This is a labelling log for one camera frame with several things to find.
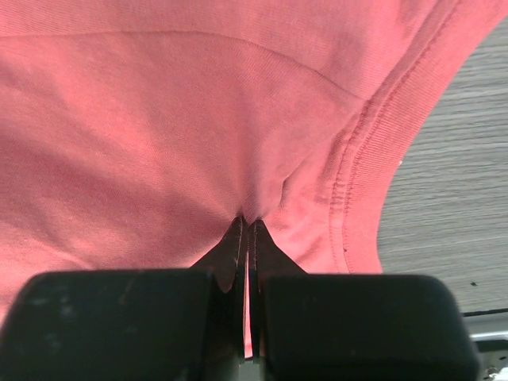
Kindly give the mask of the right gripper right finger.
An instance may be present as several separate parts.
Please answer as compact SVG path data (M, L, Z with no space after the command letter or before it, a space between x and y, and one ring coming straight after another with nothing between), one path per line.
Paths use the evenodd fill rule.
M248 230L252 354L266 380L474 380L479 355L450 290L427 275L302 270Z

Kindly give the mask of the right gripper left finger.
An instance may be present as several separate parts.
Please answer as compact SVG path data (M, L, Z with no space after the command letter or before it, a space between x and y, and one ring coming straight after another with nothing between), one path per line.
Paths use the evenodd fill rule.
M1 328L2 379L238 379L247 232L234 219L189 268L33 276Z

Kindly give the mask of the pink t shirt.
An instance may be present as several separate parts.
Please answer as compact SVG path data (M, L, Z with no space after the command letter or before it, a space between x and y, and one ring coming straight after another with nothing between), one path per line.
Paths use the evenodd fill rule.
M264 220L379 273L391 180L504 1L4 1L1 311L46 271L187 267Z

